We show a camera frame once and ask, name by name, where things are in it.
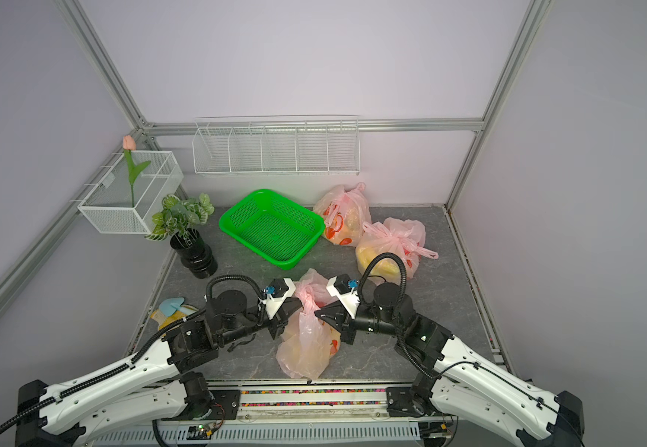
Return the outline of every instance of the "black cable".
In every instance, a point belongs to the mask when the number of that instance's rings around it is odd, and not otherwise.
[[[172,329],[173,327],[179,326],[180,324],[184,323],[186,320],[191,320],[193,318],[199,317],[203,313],[204,313],[204,309],[198,310],[197,312],[194,312],[189,316],[182,317],[179,320],[173,321],[172,323],[168,324],[167,326],[155,332],[140,348],[140,351],[138,351],[136,354],[132,356],[131,362],[134,364],[136,361],[140,360],[142,356],[145,355],[145,352],[147,352],[147,350],[150,349],[150,346],[152,346],[152,344],[155,343],[158,340],[158,338],[161,337],[165,332]],[[98,375],[97,377],[93,377],[92,379],[86,380],[85,382],[78,383],[78,385],[74,385],[68,389],[63,390],[63,392],[60,393],[60,397],[61,398],[68,397],[71,394],[75,394],[78,391],[84,390],[90,386],[95,385],[96,383],[102,382],[105,379],[109,379],[114,375],[122,373],[122,371],[127,371],[128,369],[130,369],[130,365],[128,363],[123,363],[122,365],[117,366],[111,369],[110,371],[106,371]],[[51,405],[51,403],[54,403],[54,402],[55,402],[55,398],[53,397],[47,398],[16,414],[11,419],[9,419],[8,421],[0,425],[0,435],[3,434],[8,428],[11,428],[15,424],[17,424],[25,416],[28,416],[33,412],[40,410],[43,407],[49,406]]]
[[[459,416],[455,416],[455,418],[456,418],[456,419],[455,419],[455,431],[453,432],[453,436],[451,436],[451,437],[450,437],[450,441],[448,441],[447,443],[445,443],[445,447],[448,447],[450,444],[452,444],[453,439],[455,439],[455,435],[457,434],[457,431],[458,431],[458,428],[459,428],[459,426],[458,426],[458,421],[460,421],[460,417],[459,417]],[[453,422],[453,417],[452,417],[452,416],[450,416],[450,422]]]
[[[243,281],[246,282],[251,286],[251,288],[254,289],[254,294],[256,295],[257,303],[259,306],[259,315],[258,319],[256,322],[257,326],[261,326],[264,324],[264,319],[266,318],[266,311],[265,307],[261,304],[261,300],[264,298],[264,291],[259,288],[257,283],[251,279],[248,276],[245,275],[221,275],[218,276],[217,278],[213,278],[208,284],[207,284],[207,291],[205,292],[205,297],[207,299],[212,299],[212,288],[214,287],[214,284],[218,284],[223,281]]]
[[[155,441],[160,445],[160,447],[170,447],[160,434],[160,429],[157,428],[157,419],[152,420],[152,432],[155,434]]]
[[[441,372],[440,372],[440,375],[443,375],[443,374],[444,374],[445,372],[447,372],[450,368],[453,368],[454,366],[457,366],[457,365],[472,365],[473,367],[475,367],[475,369],[481,369],[482,371],[487,371],[487,372],[489,372],[490,374],[492,374],[492,375],[494,375],[495,377],[497,377],[499,380],[502,380],[502,381],[503,381],[503,382],[505,382],[507,385],[511,386],[512,388],[514,388],[514,389],[518,390],[520,393],[522,393],[522,394],[524,394],[525,396],[527,396],[527,398],[529,398],[530,400],[533,400],[534,402],[538,403],[539,405],[542,405],[542,406],[544,406],[544,407],[546,407],[546,408],[550,409],[554,414],[556,414],[557,416],[560,416],[560,417],[561,417],[561,419],[562,419],[564,422],[566,422],[566,423],[567,423],[567,425],[569,425],[569,428],[571,429],[571,432],[572,432],[575,436],[577,436],[577,439],[579,440],[579,443],[581,444],[581,447],[585,447],[585,446],[584,446],[584,442],[581,440],[581,435],[577,433],[577,430],[576,430],[576,429],[574,429],[574,426],[573,426],[572,424],[570,424],[570,423],[569,423],[569,421],[567,420],[567,418],[565,418],[565,417],[564,417],[564,415],[561,415],[559,411],[555,410],[554,408],[550,407],[549,405],[545,404],[544,402],[542,402],[542,401],[540,401],[540,400],[537,400],[533,395],[531,395],[531,394],[527,393],[525,390],[523,390],[523,389],[519,388],[517,385],[515,385],[514,383],[512,383],[512,382],[510,382],[509,380],[505,379],[504,377],[502,377],[501,375],[499,375],[499,374],[498,374],[498,373],[496,373],[495,371],[491,371],[491,370],[489,370],[488,368],[485,368],[483,365],[480,365],[480,364],[479,364],[479,363],[477,363],[477,362],[471,362],[471,361],[460,361],[460,362],[455,362],[455,363],[453,363],[452,365],[450,365],[450,366],[448,366],[447,368],[445,368],[443,371],[441,371]]]
[[[230,353],[230,352],[234,351],[234,348],[236,348],[237,346],[248,345],[249,343],[253,342],[255,338],[256,338],[256,332],[254,334],[252,334],[251,338],[249,340],[247,340],[247,341],[240,341],[239,343],[232,343],[232,345],[229,348],[227,348],[227,352]]]
[[[21,411],[19,414],[13,416],[11,419],[8,421],[4,422],[3,424],[0,425],[0,436],[8,430],[9,428],[13,427],[15,424],[17,424],[21,419],[23,419],[25,416],[29,416],[32,413],[40,410],[41,408],[51,405],[51,403],[55,402],[55,398],[47,398],[45,400],[42,400],[41,402],[36,403],[34,406],[31,406],[23,411]]]
[[[408,350],[408,346],[406,345],[405,337],[403,335],[403,324],[399,319],[399,313],[401,310],[401,305],[403,304],[403,298],[406,295],[406,283],[408,281],[408,272],[406,271],[405,264],[403,264],[403,260],[394,253],[381,253],[380,255],[374,257],[371,263],[369,264],[369,266],[366,267],[366,271],[364,271],[363,276],[361,276],[361,281],[358,284],[358,299],[360,299],[362,302],[366,302],[363,296],[364,284],[366,283],[366,280],[369,278],[369,275],[371,274],[371,271],[376,266],[376,264],[378,264],[384,259],[391,259],[396,264],[398,264],[398,270],[401,276],[401,283],[398,289],[398,297],[396,298],[396,303],[393,305],[393,327],[396,330],[396,338],[398,339],[398,345],[401,347],[401,351],[403,351],[406,358],[408,358],[410,363],[413,363],[413,366],[415,366],[418,369],[418,371],[423,373],[423,375],[425,375],[427,378],[435,380],[438,377],[436,377],[434,374],[428,371],[410,353],[410,351]]]
[[[381,275],[369,275],[368,277],[369,278],[381,278],[383,280],[383,282],[388,282],[388,280],[385,279],[384,277],[382,277]]]

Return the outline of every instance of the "white wire basket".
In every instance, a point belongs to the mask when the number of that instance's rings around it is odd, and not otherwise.
[[[198,122],[192,152],[203,176],[361,172],[356,120]]]
[[[121,155],[78,205],[78,210],[101,233],[149,235],[152,215],[162,210],[162,199],[182,182],[182,169],[172,152],[133,151],[134,163],[150,160],[135,181],[132,206],[128,165]]]

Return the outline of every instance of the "potted plant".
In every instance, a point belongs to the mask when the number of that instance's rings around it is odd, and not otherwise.
[[[162,199],[162,211],[152,217],[155,228],[145,238],[165,240],[170,238],[170,246],[180,255],[180,262],[197,278],[212,276],[217,271],[217,262],[212,249],[205,244],[199,232],[192,225],[207,223],[214,207],[207,194],[199,198],[179,200],[169,194]]]

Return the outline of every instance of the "black vase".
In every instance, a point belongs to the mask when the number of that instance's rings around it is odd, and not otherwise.
[[[196,229],[187,229],[189,240],[177,233],[170,239],[172,247],[178,255],[180,262],[187,267],[196,278],[204,279],[212,276],[217,271],[217,261],[212,255],[212,249],[205,244]]]

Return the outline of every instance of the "metal rail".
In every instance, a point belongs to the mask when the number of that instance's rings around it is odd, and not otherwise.
[[[145,135],[141,130],[133,130],[130,135],[136,142],[144,142]],[[80,212],[78,204],[91,189],[91,184],[97,182],[105,170],[120,156],[122,146],[117,153],[111,154],[90,179],[80,188],[78,194],[64,206],[58,215],[51,220],[48,227],[38,236],[31,246],[21,255],[11,268],[0,279],[0,317],[6,313],[18,294],[33,278],[45,261],[66,238],[78,219]]]
[[[481,118],[441,118],[425,120],[317,120],[317,124],[338,125],[339,123],[356,124],[358,131],[426,131],[426,130],[470,130],[479,131],[483,128]],[[212,125],[217,127],[295,127],[303,126],[305,121],[232,121],[216,122]],[[154,123],[143,127],[143,131],[151,137],[163,137],[166,135],[194,135],[197,132],[197,124],[192,123]]]

